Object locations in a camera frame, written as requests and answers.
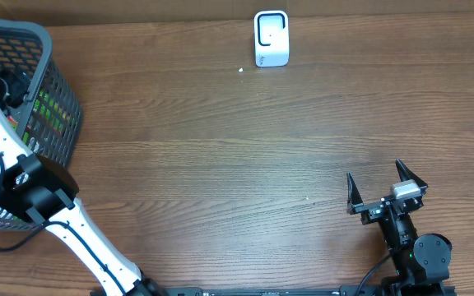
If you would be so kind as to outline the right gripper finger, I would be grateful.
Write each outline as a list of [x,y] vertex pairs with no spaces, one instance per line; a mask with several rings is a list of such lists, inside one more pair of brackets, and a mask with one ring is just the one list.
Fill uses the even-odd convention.
[[354,215],[358,209],[364,205],[364,202],[351,173],[346,174],[346,180],[348,187],[346,212],[350,215]]
[[400,159],[396,159],[395,165],[399,178],[402,182],[412,180],[420,188],[420,190],[426,190],[428,184],[421,178],[419,178],[415,173],[413,173]]

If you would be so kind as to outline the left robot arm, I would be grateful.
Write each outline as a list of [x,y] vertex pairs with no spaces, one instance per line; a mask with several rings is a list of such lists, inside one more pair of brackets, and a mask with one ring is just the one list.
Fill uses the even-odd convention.
[[[58,237],[100,282],[107,295],[162,295],[153,280],[129,261],[100,231],[77,198],[72,175],[34,153],[0,110],[0,209]],[[14,247],[1,247],[0,252]]]

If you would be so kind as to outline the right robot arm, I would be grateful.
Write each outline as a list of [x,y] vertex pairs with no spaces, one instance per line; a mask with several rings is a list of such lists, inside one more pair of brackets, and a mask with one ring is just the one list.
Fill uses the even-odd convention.
[[446,286],[453,245],[442,234],[418,235],[411,213],[423,206],[428,184],[400,159],[395,161],[400,178],[380,201],[365,204],[350,173],[346,212],[360,215],[363,225],[376,223],[388,248],[388,255],[351,288],[353,295],[450,296]]

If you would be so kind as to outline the green snack packet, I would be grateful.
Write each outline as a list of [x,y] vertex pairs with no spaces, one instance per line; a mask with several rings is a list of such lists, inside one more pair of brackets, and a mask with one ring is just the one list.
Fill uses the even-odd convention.
[[81,119],[78,103],[71,97],[66,107],[54,95],[40,90],[33,102],[12,110],[7,117],[18,136],[31,149],[36,146],[69,146],[77,138]]

